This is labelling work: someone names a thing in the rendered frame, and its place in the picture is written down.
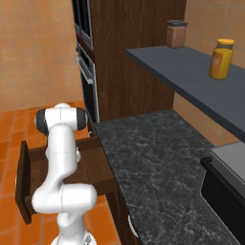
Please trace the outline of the black and silver stove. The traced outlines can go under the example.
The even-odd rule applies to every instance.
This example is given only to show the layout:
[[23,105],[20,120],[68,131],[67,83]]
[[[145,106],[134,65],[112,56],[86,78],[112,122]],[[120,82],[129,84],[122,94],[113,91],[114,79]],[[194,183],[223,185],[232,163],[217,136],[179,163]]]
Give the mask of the black and silver stove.
[[245,245],[245,144],[214,147],[200,164],[200,202],[233,245]]

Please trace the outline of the tall dark wooden cabinet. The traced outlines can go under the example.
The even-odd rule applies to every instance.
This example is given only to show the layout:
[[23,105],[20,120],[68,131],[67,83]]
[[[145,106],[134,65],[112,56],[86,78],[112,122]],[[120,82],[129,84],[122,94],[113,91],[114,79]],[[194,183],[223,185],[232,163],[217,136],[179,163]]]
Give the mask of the tall dark wooden cabinet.
[[163,46],[168,20],[182,20],[187,0],[90,0],[93,47],[77,43],[96,66],[100,122],[170,109],[174,92],[127,54]]

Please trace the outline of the brown jar with black lid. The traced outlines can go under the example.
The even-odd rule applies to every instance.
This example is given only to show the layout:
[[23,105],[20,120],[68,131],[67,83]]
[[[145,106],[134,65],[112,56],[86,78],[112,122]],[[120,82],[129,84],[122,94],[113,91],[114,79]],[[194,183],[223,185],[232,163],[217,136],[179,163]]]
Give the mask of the brown jar with black lid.
[[185,44],[188,22],[183,20],[168,20],[167,46],[172,49],[182,48]]

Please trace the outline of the open dark wooden drawer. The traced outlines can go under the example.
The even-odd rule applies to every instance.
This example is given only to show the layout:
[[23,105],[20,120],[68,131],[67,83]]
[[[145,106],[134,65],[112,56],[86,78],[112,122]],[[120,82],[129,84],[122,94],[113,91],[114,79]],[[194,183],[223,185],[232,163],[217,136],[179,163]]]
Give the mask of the open dark wooden drawer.
[[[93,185],[98,195],[104,195],[119,190],[111,167],[101,147],[98,137],[76,140],[81,160],[77,171],[64,180],[65,184]],[[15,202],[26,224],[32,222],[35,211],[32,207],[34,191],[44,182],[48,160],[45,156],[46,147],[28,149],[27,142],[22,141],[20,147]]]

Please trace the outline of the dark wooden base cabinet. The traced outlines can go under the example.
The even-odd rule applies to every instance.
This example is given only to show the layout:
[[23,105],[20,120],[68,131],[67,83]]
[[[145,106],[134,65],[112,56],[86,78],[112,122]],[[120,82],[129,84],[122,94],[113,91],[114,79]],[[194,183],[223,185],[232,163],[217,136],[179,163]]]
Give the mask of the dark wooden base cabinet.
[[106,194],[106,199],[122,245],[142,245],[141,240],[131,231],[128,223],[128,209],[119,192]]

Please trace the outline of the black built-in microwave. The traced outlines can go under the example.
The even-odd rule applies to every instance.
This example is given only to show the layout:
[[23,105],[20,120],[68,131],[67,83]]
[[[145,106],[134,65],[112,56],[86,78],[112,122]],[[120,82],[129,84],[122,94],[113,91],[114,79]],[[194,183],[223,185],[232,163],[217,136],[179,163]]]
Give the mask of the black built-in microwave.
[[71,3],[76,33],[93,50],[90,0],[71,0]]

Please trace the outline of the dark grey wall shelf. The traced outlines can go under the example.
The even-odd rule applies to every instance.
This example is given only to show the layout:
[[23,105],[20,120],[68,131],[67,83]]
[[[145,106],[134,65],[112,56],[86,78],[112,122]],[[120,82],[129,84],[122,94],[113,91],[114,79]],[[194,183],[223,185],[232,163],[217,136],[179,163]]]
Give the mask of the dark grey wall shelf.
[[126,54],[184,99],[245,143],[245,69],[232,65],[228,77],[209,77],[211,57],[192,48],[127,49]]

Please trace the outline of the black built-in oven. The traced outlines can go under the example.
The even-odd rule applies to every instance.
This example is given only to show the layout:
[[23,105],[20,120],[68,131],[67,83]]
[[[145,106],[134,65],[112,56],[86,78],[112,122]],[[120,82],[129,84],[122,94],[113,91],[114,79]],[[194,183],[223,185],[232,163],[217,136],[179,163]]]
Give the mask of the black built-in oven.
[[81,67],[85,70],[86,75],[94,81],[93,85],[89,85],[86,82],[82,72],[80,72],[81,79],[82,79],[84,104],[87,108],[88,113],[90,114],[92,122],[98,123],[100,121],[100,113],[99,113],[98,92],[97,92],[97,82],[96,82],[96,66],[92,61],[92,59],[81,48],[79,43],[77,43],[77,52],[78,52],[78,59],[81,64]]

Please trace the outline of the yellow jar with orange lid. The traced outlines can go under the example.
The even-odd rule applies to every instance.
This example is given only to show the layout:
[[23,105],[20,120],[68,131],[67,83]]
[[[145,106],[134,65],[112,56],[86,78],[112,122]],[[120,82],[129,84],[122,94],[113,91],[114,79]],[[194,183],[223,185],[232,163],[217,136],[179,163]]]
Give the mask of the yellow jar with orange lid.
[[214,79],[225,79],[230,70],[234,50],[234,40],[219,38],[212,53],[209,76]]

